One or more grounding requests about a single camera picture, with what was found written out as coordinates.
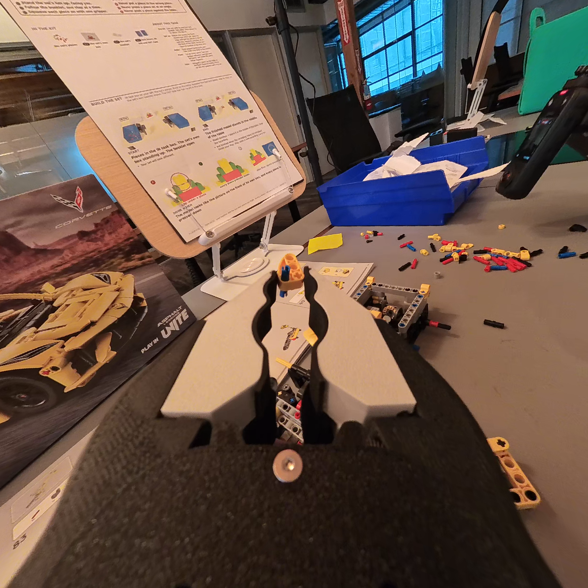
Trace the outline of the wooden board on stand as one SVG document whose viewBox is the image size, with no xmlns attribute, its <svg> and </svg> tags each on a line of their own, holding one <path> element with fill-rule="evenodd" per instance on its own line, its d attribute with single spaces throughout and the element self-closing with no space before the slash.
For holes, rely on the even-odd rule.
<svg viewBox="0 0 588 588">
<path fill-rule="evenodd" d="M 488 116 L 481 100 L 488 85 L 488 66 L 507 1 L 493 1 L 484 24 L 473 25 L 481 16 L 482 1 L 445 1 L 445 134 L 455 138 L 469 133 Z"/>
</svg>

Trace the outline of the white paper scrap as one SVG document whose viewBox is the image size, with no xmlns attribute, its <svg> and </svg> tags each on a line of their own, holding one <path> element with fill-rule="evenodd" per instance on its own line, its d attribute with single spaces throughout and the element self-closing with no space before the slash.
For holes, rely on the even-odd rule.
<svg viewBox="0 0 588 588">
<path fill-rule="evenodd" d="M 454 185 L 460 184 L 463 182 L 468 182 L 468 181 L 478 180 L 478 179 L 485 179 L 485 178 L 493 177 L 495 175 L 499 175 L 508 167 L 508 165 L 509 165 L 509 163 L 506 163 L 501 166 L 496 166 L 494 168 L 490 168 L 490 169 L 484 170 L 479 173 L 474 173 L 474 174 L 471 174 L 468 176 L 462 176 L 461 178 L 457 179 L 454 182 Z"/>
</svg>

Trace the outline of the blue plastic bin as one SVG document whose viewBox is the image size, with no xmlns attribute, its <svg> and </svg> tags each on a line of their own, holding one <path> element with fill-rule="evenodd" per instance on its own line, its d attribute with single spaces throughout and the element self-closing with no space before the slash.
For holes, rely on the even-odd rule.
<svg viewBox="0 0 588 588">
<path fill-rule="evenodd" d="M 359 163 L 318 187 L 332 225 L 442 226 L 481 182 L 476 178 L 450 187 L 439 169 L 364 180 L 385 161 Z"/>
</svg>

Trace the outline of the black stand pole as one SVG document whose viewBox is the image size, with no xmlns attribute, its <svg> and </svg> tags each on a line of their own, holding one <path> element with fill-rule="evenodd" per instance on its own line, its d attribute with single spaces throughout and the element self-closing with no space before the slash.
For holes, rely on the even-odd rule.
<svg viewBox="0 0 588 588">
<path fill-rule="evenodd" d="M 314 183 L 316 187 L 319 187 L 323 183 L 323 174 L 320 169 L 318 151 L 313 139 L 311 122 L 309 120 L 305 96 L 300 81 L 301 78 L 299 75 L 298 64 L 296 62 L 295 47 L 292 42 L 287 11 L 283 1 L 273 1 L 273 6 L 276 18 L 275 26 L 281 37 L 285 50 L 286 63 L 292 80 L 293 91 L 298 106 L 298 114 L 300 116 L 301 126 L 307 144 L 307 158 L 310 163 Z"/>
</svg>

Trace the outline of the small yellow black brick assembly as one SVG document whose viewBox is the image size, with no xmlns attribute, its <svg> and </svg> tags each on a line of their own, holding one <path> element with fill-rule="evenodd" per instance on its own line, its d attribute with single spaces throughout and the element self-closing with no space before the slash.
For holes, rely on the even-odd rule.
<svg viewBox="0 0 588 588">
<path fill-rule="evenodd" d="M 541 504 L 540 494 L 511 455 L 509 442 L 504 437 L 488 437 L 486 440 L 509 483 L 509 492 L 517 510 L 537 508 Z"/>
</svg>

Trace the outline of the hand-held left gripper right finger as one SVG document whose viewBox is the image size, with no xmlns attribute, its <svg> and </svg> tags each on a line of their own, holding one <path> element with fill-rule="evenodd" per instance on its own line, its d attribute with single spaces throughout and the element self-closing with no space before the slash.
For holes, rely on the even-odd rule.
<svg viewBox="0 0 588 588">
<path fill-rule="evenodd" d="M 402 344 L 387 324 L 338 290 L 317 270 L 304 269 L 309 327 L 317 336 L 311 377 L 302 399 L 303 444 L 333 442 L 342 425 L 412 414 L 417 401 L 393 356 Z"/>
</svg>

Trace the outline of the yellow rounded beam piece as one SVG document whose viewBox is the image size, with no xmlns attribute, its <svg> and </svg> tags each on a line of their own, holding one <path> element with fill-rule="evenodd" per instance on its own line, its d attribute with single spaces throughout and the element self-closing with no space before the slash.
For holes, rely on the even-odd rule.
<svg viewBox="0 0 588 588">
<path fill-rule="evenodd" d="M 291 267 L 290 282 L 288 283 L 281 283 L 279 277 L 280 268 L 283 264 L 289 264 Z M 285 297 L 288 292 L 292 290 L 299 290 L 304 284 L 305 274 L 303 268 L 298 262 L 297 257 L 294 254 L 286 254 L 283 256 L 278 265 L 276 273 L 281 297 Z"/>
</svg>

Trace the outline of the white crumpled paper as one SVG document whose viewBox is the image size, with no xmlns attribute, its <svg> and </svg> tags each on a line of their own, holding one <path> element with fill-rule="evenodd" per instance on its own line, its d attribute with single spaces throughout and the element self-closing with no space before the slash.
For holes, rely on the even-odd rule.
<svg viewBox="0 0 588 588">
<path fill-rule="evenodd" d="M 449 160 L 440 160 L 430 164 L 422 164 L 411 152 L 415 147 L 425 140 L 427 134 L 423 134 L 412 141 L 404 142 L 393 151 L 386 162 L 374 171 L 371 171 L 364 178 L 364 182 L 377 179 L 387 179 L 412 175 L 415 173 L 425 173 L 431 171 L 442 171 L 450 188 L 463 181 L 467 166 L 454 163 Z"/>
</svg>

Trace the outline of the large paned window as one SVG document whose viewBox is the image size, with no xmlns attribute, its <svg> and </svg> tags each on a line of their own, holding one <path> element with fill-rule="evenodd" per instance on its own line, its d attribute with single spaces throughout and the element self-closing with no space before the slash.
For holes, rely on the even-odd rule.
<svg viewBox="0 0 588 588">
<path fill-rule="evenodd" d="M 371 96 L 443 67 L 444 1 L 358 1 L 354 9 Z"/>
</svg>

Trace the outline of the instruction sign on white stand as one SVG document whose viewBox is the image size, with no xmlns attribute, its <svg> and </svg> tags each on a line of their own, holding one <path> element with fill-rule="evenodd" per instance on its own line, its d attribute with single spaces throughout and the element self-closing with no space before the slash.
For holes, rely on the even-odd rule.
<svg viewBox="0 0 588 588">
<path fill-rule="evenodd" d="M 306 186 L 263 106 L 186 1 L 1 1 L 109 143 L 83 157 L 161 253 L 187 258 L 272 215 Z"/>
</svg>

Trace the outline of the pile of small connector pins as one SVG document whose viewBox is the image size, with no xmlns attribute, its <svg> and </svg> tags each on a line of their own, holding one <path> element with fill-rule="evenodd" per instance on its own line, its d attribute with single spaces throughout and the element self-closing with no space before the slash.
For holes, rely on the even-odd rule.
<svg viewBox="0 0 588 588">
<path fill-rule="evenodd" d="M 461 243 L 457 240 L 445 240 L 441 235 L 434 233 L 428 236 L 428 248 L 417 249 L 414 241 L 408 240 L 399 244 L 400 249 L 406 249 L 413 254 L 427 256 L 440 254 L 439 263 L 443 266 L 450 264 L 459 265 L 468 261 L 475 261 L 483 265 L 485 273 L 509 271 L 518 273 L 533 266 L 532 260 L 541 254 L 543 249 L 530 250 L 520 246 L 518 250 L 507 251 L 498 247 L 484 246 L 475 249 L 473 243 Z"/>
</svg>

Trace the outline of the yellow black brick car model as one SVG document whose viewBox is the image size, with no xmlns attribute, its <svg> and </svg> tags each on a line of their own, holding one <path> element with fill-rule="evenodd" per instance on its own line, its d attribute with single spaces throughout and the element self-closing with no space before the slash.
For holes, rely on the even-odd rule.
<svg viewBox="0 0 588 588">
<path fill-rule="evenodd" d="M 419 288 L 378 283 L 373 277 L 351 291 L 351 298 L 367 309 L 375 318 L 384 320 L 408 343 L 414 344 L 427 327 L 451 330 L 451 326 L 429 318 L 428 297 L 430 286 Z M 308 369 L 301 365 L 302 359 L 313 346 L 312 335 L 306 331 L 305 344 L 298 356 L 287 360 L 278 357 L 276 362 L 286 369 L 276 392 L 276 437 L 285 442 L 303 444 L 300 422 L 302 395 L 310 379 Z"/>
</svg>

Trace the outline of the dark toy car box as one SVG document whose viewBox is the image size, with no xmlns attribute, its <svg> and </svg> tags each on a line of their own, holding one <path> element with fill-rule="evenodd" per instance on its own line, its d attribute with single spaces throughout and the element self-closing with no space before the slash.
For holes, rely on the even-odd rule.
<svg viewBox="0 0 588 588">
<path fill-rule="evenodd" d="M 1 200 L 1 486 L 194 321 L 93 175 Z"/>
</svg>

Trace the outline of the grey desk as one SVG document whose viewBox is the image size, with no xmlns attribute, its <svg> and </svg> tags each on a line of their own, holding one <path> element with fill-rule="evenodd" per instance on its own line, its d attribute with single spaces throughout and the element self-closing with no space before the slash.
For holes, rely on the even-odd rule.
<svg viewBox="0 0 588 588">
<path fill-rule="evenodd" d="M 553 258 L 586 222 L 583 165 L 552 168 L 534 200 L 482 188 L 465 222 L 490 243 L 544 247 L 535 267 L 432 280 L 453 322 L 394 345 L 417 414 L 344 425 L 303 447 L 297 481 L 279 448 L 229 425 L 159 414 L 202 327 L 123 389 L 10 587 L 587 587 L 587 264 Z M 487 443 L 504 437 L 541 504 L 519 511 Z"/>
</svg>

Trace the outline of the yellow flat card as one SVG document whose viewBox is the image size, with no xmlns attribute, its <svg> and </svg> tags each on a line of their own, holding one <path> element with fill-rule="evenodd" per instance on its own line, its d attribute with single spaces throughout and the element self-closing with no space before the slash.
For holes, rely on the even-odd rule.
<svg viewBox="0 0 588 588">
<path fill-rule="evenodd" d="M 342 233 L 317 236 L 308 241 L 307 253 L 314 254 L 319 251 L 330 251 L 343 245 Z"/>
</svg>

